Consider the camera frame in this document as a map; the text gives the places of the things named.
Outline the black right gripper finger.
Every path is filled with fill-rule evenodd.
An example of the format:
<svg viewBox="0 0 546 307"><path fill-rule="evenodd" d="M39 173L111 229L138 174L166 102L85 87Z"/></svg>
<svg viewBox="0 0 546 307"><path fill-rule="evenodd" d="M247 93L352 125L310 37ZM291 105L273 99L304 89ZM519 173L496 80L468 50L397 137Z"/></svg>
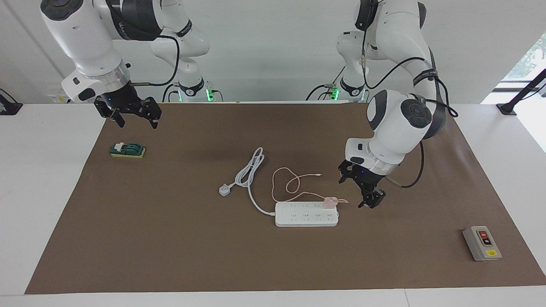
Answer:
<svg viewBox="0 0 546 307"><path fill-rule="evenodd" d="M125 126L125 120L117 108L110 109L103 99L95 99L94 106L101 117L114 121L120 128Z"/></svg>
<svg viewBox="0 0 546 307"><path fill-rule="evenodd" d="M152 128L158 128L161 115L162 110L153 97L139 101L138 116L148 120Z"/></svg>

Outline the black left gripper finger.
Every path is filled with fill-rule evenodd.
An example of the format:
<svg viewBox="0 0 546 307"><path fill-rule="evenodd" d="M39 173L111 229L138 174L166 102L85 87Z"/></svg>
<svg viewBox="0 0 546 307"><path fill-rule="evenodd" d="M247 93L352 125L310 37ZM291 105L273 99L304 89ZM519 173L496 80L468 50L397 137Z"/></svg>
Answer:
<svg viewBox="0 0 546 307"><path fill-rule="evenodd" d="M376 208L386 196L386 192L380 189L374 190L362 190L361 195L363 197L362 202L358 205L358 208L367 207L370 209Z"/></svg>
<svg viewBox="0 0 546 307"><path fill-rule="evenodd" d="M347 179L354 179L352 172L353 163L343 160L339 165L340 179L339 183L344 183Z"/></svg>

